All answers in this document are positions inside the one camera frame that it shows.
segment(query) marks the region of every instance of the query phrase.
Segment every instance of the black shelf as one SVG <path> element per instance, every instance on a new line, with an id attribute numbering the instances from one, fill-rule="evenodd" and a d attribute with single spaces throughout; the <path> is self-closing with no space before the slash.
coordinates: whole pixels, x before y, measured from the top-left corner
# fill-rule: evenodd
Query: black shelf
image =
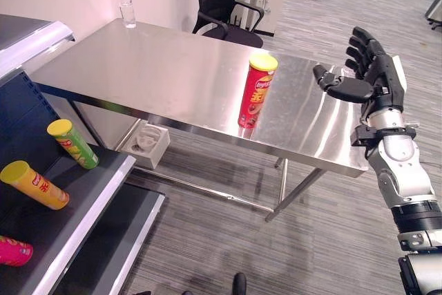
<path id="1" fill-rule="evenodd" d="M 63 155 L 44 174 L 69 193 L 66 207 L 53 211 L 23 195 L 21 204 L 0 220 L 0 234 L 34 247 L 23 267 L 0 265 L 0 294 L 51 293 L 135 162 L 123 153 L 93 150 L 100 158 L 94 169 Z"/>
<path id="2" fill-rule="evenodd" d="M 118 294 L 163 201 L 161 193 L 124 184 L 54 294 Z"/>

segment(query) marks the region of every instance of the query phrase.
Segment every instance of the pringles can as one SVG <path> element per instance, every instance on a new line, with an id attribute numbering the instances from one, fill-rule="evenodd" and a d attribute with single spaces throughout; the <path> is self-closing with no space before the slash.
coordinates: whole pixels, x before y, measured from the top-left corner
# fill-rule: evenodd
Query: pringles can
<path id="1" fill-rule="evenodd" d="M 0 235 L 0 264 L 25 265 L 32 257 L 33 252 L 32 245 Z"/>

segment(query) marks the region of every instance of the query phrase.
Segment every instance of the power outlet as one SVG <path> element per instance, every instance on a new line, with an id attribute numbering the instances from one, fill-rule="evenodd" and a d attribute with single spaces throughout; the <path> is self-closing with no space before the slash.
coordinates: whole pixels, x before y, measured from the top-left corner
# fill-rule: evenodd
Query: power outlet
<path id="1" fill-rule="evenodd" d="M 270 0 L 260 0 L 260 2 L 261 2 L 261 7 L 264 10 L 264 12 L 270 13 L 271 12 L 270 5 L 269 5 Z"/>

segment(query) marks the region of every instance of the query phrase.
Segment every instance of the table leg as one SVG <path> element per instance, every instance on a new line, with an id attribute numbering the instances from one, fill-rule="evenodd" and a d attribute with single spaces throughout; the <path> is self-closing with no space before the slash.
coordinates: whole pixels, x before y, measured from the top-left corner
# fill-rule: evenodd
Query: table leg
<path id="1" fill-rule="evenodd" d="M 250 3 L 250 0 L 244 0 L 244 2 L 246 3 Z M 247 7 L 244 7 L 242 9 L 242 16 L 241 16 L 241 29 L 245 29 L 246 28 L 246 24 L 247 24 L 247 16 L 249 15 L 249 9 Z"/>
<path id="2" fill-rule="evenodd" d="M 226 200 L 230 200 L 232 202 L 236 202 L 236 203 L 239 203 L 239 204 L 247 205 L 249 207 L 254 207 L 256 209 L 263 210 L 263 211 L 266 211 L 266 212 L 273 212 L 273 209 L 271 207 L 266 207 L 264 205 L 251 202 L 249 200 L 245 200 L 244 198 L 231 195 L 230 193 L 224 193 L 222 191 L 209 189 L 209 188 L 206 188 L 206 187 L 203 187 L 203 186 L 198 186 L 197 184 L 193 184 L 193 183 L 190 183 L 188 181 L 180 180 L 180 179 L 174 178 L 174 177 L 166 175 L 166 174 L 158 173 L 157 171 L 154 171 L 152 169 L 145 169 L 144 167 L 141 167 L 141 166 L 134 166 L 133 169 L 141 171 L 142 173 L 147 173 L 147 174 L 154 175 L 154 176 L 156 176 L 158 178 L 161 178 L 161 179 L 165 179 L 165 180 L 168 180 L 168 181 L 171 181 L 171 182 L 175 182 L 175 183 L 181 184 L 181 185 L 186 186 L 186 187 L 190 187 L 192 189 L 195 189 L 197 191 L 201 191 L 201 192 L 209 194 L 211 196 L 221 197 L 221 198 L 224 198 Z"/>
<path id="3" fill-rule="evenodd" d="M 319 179 L 325 172 L 326 170 L 324 169 L 314 169 L 311 171 L 311 173 L 307 175 L 307 177 L 295 189 L 293 189 L 293 191 L 287 195 L 287 197 L 284 198 L 281 203 L 276 206 L 274 211 L 265 217 L 265 221 L 272 221 L 283 209 L 288 207 L 291 202 L 293 202 L 305 189 L 315 183 L 315 181 L 317 181 L 317 179 Z"/>
<path id="4" fill-rule="evenodd" d="M 120 151 L 121 148 L 123 147 L 124 143 L 126 143 L 127 139 L 132 136 L 133 132 L 135 131 L 135 129 L 137 128 L 138 124 L 141 122 L 141 119 L 136 119 L 132 126 L 127 130 L 126 134 L 123 135 L 123 137 L 121 138 L 121 140 L 115 145 L 114 149 L 115 151 Z"/>
<path id="5" fill-rule="evenodd" d="M 100 145 L 103 148 L 108 148 L 106 146 L 106 143 L 104 143 L 102 137 L 99 135 L 99 133 L 95 130 L 94 126 L 90 123 L 86 117 L 83 116 L 83 113 L 78 109 L 78 106 L 75 104 L 74 101 L 68 100 L 68 103 L 70 104 L 70 107 L 74 110 L 75 114 L 80 118 L 81 122 L 83 122 L 83 125 L 86 127 L 86 129 L 89 131 L 90 135 L 93 137 L 93 139 L 96 141 L 98 145 Z"/>
<path id="6" fill-rule="evenodd" d="M 287 182 L 287 168 L 289 166 L 289 160 L 284 159 L 284 164 L 282 165 L 282 178 L 281 178 L 281 188 L 279 190 L 278 204 L 282 202 L 285 196 L 285 184 Z"/>

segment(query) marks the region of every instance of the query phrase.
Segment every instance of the black shoe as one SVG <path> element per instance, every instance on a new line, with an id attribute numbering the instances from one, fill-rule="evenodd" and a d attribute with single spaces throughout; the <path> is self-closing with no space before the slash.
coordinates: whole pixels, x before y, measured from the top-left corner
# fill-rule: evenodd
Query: black shoe
<path id="1" fill-rule="evenodd" d="M 247 280 L 244 273 L 238 272 L 233 277 L 232 295 L 246 295 Z"/>

